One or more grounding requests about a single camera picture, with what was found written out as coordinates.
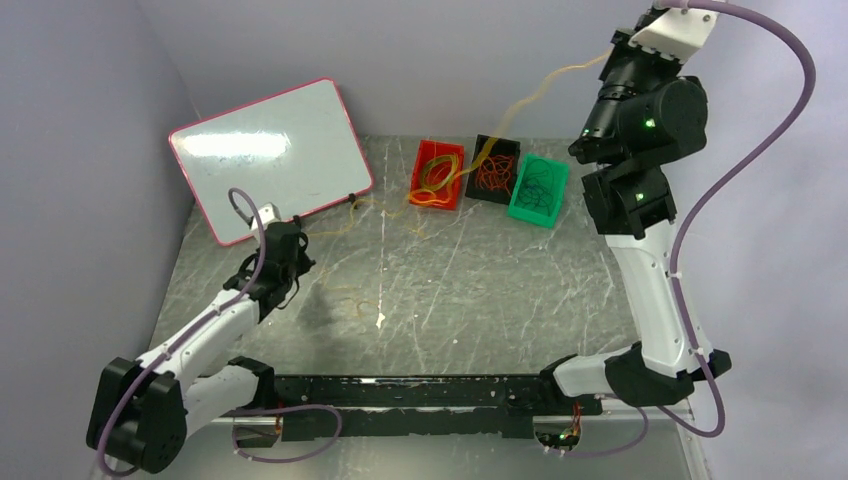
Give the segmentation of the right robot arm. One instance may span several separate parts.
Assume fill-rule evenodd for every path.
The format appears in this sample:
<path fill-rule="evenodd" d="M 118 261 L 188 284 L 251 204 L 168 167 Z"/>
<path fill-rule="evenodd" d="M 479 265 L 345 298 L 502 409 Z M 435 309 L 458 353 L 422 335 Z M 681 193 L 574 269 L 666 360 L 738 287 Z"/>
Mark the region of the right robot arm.
<path fill-rule="evenodd" d="M 707 94 L 698 78 L 681 74 L 679 61 L 642 50 L 632 37 L 627 28 L 613 34 L 597 100 L 569 152 L 596 165 L 582 179 L 585 205 L 621 270 L 638 339 L 546 367 L 539 398 L 553 414 L 595 394 L 636 407 L 673 405 L 732 366 L 682 315 L 672 290 L 677 208 L 662 168 L 705 147 Z"/>

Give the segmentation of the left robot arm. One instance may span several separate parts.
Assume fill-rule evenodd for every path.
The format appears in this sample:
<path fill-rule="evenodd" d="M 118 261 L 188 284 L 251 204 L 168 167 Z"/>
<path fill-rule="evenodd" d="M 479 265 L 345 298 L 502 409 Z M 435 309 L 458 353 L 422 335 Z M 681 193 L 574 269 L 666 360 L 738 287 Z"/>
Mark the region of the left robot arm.
<path fill-rule="evenodd" d="M 193 433 L 212 420 L 245 409 L 261 416 L 277 406 L 274 370 L 236 357 L 212 376 L 204 373 L 223 350 L 282 309 L 314 262 L 308 237 L 292 221 L 272 222 L 213 301 L 160 346 L 135 360 L 113 359 L 101 372 L 86 444 L 101 458 L 131 471 L 159 473 Z"/>

